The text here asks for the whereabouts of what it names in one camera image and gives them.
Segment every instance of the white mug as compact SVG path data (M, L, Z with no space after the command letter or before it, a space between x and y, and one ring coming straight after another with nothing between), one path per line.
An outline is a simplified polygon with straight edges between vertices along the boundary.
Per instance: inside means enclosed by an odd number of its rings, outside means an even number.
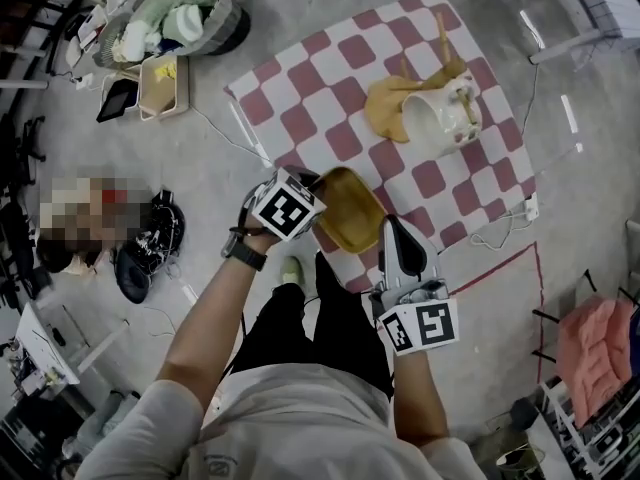
M469 101L475 124L469 120L458 91ZM473 84L462 77L442 89L409 94L402 104L402 124L409 140L425 145L429 160L476 140L482 130L482 117L475 97Z

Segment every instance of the hand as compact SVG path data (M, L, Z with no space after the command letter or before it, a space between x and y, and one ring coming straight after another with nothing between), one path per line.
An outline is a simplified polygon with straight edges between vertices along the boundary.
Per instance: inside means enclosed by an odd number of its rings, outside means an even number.
M261 228L262 223L256 219L253 215L249 214L247 216L247 220L244 224L246 228ZM245 245L251 247L254 251L260 254L266 254L266 252L271 248L272 245L277 244L280 241L280 238L273 235L272 233L266 232L261 235L256 236L245 236L244 243Z

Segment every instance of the wooden tray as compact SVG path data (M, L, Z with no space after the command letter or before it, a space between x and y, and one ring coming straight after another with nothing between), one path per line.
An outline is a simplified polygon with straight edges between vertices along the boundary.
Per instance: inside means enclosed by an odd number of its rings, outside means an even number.
M385 210L358 174L336 167L312 187L327 206L317 225L341 248L360 254L378 243Z

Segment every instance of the black and white marker cube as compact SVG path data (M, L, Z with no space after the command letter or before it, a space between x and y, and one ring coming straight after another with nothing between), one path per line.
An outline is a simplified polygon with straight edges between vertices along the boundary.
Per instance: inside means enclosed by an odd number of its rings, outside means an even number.
M455 299L399 304L382 315L380 321L399 356L460 339Z
M286 169L256 192L252 214L285 242L308 231L326 206Z

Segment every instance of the red and white checkered mat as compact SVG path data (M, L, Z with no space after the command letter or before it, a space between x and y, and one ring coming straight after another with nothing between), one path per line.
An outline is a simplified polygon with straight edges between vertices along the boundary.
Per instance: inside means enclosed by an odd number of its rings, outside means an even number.
M373 133L364 117L369 86L401 75L415 79L442 67L436 22L442 13L452 54L476 84L483 130L478 141L425 161L421 144ZM446 0L400 0L333 25L277 54L226 88L276 166L324 173L355 170L388 212L412 222L442 250L497 219L535 192L529 155L496 78L467 27ZM380 279L377 248L360 255L315 232L345 286Z

